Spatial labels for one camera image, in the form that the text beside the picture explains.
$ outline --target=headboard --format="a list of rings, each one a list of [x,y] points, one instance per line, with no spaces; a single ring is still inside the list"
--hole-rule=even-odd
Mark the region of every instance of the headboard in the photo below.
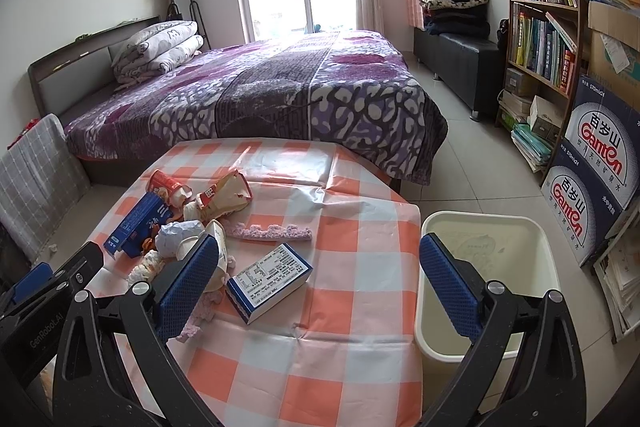
[[[111,96],[117,83],[111,61],[130,36],[160,22],[158,17],[123,23],[78,38],[29,66],[31,90],[43,117],[55,114],[65,126]]]

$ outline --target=metal screw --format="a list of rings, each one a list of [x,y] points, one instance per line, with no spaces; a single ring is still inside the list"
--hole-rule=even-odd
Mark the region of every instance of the metal screw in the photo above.
[[[487,285],[487,289],[494,295],[502,295],[504,293],[504,284],[497,281],[491,281]]]
[[[135,295],[144,295],[148,290],[149,285],[146,282],[139,282],[133,286],[133,293],[135,293]]]
[[[84,302],[88,296],[89,292],[87,290],[80,290],[76,295],[74,295],[74,300],[76,302]]]
[[[562,294],[558,291],[558,290],[551,290],[549,292],[549,298],[553,301],[553,302],[562,302]]]

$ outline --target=purple chenille fabric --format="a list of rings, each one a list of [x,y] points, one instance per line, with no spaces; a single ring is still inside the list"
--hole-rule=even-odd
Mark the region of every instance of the purple chenille fabric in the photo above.
[[[354,30],[203,53],[116,92],[65,131],[73,154],[90,160],[155,160],[206,138],[334,142],[392,178],[428,184],[447,123],[396,49]]]

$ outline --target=bed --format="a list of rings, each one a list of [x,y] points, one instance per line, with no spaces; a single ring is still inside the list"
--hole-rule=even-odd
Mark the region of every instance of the bed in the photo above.
[[[338,143],[391,178],[429,183],[447,123],[381,35],[319,33],[212,50],[114,92],[107,62],[149,23],[89,36],[79,41],[82,54],[72,44],[30,68],[40,112],[59,116],[92,181],[122,174],[126,184],[184,140],[278,137]]]

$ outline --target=orange and white tablecloth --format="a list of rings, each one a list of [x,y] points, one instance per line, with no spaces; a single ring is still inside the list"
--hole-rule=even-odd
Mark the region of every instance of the orange and white tablecloth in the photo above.
[[[245,325],[227,297],[185,344],[168,346],[194,388],[226,427],[412,427],[422,406],[422,366],[414,344],[420,213],[376,167],[341,146],[277,139],[178,144],[138,179],[90,240],[102,245],[161,169],[205,190],[230,168],[254,200],[230,220],[247,226],[310,227],[292,243],[314,268],[307,284]],[[276,243],[228,238],[236,272]],[[105,253],[88,289],[127,290],[137,263]],[[126,338],[123,360],[142,404],[159,412]]]

